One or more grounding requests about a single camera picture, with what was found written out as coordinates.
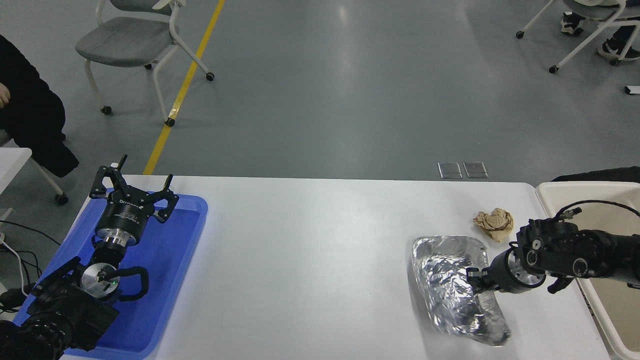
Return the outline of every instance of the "white table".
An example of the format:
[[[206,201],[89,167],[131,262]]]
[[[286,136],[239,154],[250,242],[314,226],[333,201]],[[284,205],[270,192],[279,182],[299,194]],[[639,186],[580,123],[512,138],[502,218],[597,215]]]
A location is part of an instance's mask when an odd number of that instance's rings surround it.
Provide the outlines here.
[[[0,193],[18,174],[31,157],[31,149],[22,147],[0,147]]]
[[[164,183],[126,179],[145,190]],[[546,286],[497,294],[512,332],[501,348],[424,319],[408,265],[413,240],[474,236],[492,258],[507,245],[471,219],[501,207],[517,231],[545,217],[528,184],[182,176],[172,184],[203,197],[209,214],[149,359],[609,358],[575,284],[555,295]]]

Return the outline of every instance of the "chair seat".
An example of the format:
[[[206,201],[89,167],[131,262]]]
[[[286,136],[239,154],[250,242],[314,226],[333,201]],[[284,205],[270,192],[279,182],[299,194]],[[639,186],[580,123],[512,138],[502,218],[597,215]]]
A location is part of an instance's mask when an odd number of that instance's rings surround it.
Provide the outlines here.
[[[117,67],[150,63],[173,42],[169,23],[134,17],[116,17],[76,44],[83,58]]]
[[[572,12],[593,20],[606,19],[618,10],[618,7],[586,6],[575,2],[574,0],[563,1],[566,6],[569,6]],[[625,11],[621,14],[619,19],[628,19],[630,17],[640,17],[640,6],[625,8]]]

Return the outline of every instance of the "sneaker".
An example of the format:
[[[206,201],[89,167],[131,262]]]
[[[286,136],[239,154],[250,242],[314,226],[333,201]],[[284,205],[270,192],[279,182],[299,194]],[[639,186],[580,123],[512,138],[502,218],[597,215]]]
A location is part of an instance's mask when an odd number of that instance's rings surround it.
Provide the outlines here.
[[[576,37],[583,31],[583,28],[580,26],[583,20],[584,18],[580,15],[564,14],[562,16],[562,21],[560,22],[560,25],[562,26],[562,28],[560,28],[560,31],[562,31],[563,34],[570,36],[573,35]]]
[[[607,59],[617,59],[622,53],[622,49],[625,48],[627,43],[618,40],[616,38],[609,38],[602,43],[602,46],[598,47],[598,54],[604,56]],[[634,61],[640,59],[640,51],[635,50],[633,47],[629,47],[622,61]]]

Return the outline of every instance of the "crumpled foil object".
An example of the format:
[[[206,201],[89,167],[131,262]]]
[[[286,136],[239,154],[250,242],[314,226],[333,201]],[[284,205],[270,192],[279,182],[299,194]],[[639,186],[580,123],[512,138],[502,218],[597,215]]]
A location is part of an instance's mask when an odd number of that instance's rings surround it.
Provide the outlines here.
[[[468,236],[430,236],[413,244],[413,272],[429,318],[441,331],[501,346],[511,331],[493,291],[474,295],[467,267],[488,266],[482,242]]]

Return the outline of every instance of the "yellow floor line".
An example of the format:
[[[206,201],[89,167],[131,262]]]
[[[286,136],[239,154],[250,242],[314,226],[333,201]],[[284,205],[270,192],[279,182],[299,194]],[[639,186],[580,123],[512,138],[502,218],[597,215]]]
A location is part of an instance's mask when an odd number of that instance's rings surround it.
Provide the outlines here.
[[[213,16],[211,16],[211,20],[209,21],[209,25],[202,35],[202,40],[200,41],[200,45],[198,46],[198,50],[196,50],[196,56],[198,58],[202,57],[204,53],[204,49],[207,47],[207,43],[209,42],[209,37],[211,37],[211,32],[213,31],[213,27],[216,25],[218,21],[218,16],[220,16],[220,11],[222,11],[222,6],[225,4],[225,0],[218,0],[218,5],[216,6],[215,11],[213,11]],[[171,108],[171,112],[169,112],[169,117],[172,119],[176,119],[178,116],[178,111],[180,111],[180,107],[182,106],[182,102],[184,100],[185,95],[187,94],[187,90],[189,89],[189,85],[191,84],[191,80],[193,79],[193,75],[198,68],[198,64],[195,61],[191,62],[191,66],[189,67],[189,71],[187,71],[187,76],[185,76],[184,81],[182,82],[182,86],[180,87],[180,91],[178,91],[178,96],[175,98],[175,102]],[[162,150],[166,143],[166,139],[169,137],[171,133],[171,128],[168,126],[163,126],[162,131],[160,132],[160,136],[158,136],[158,140],[156,141],[156,146],[154,150],[151,152],[151,156],[149,156],[149,160],[147,161],[147,166],[145,166],[143,175],[151,175],[156,168],[156,164],[158,159],[160,158],[160,154],[162,154]]]

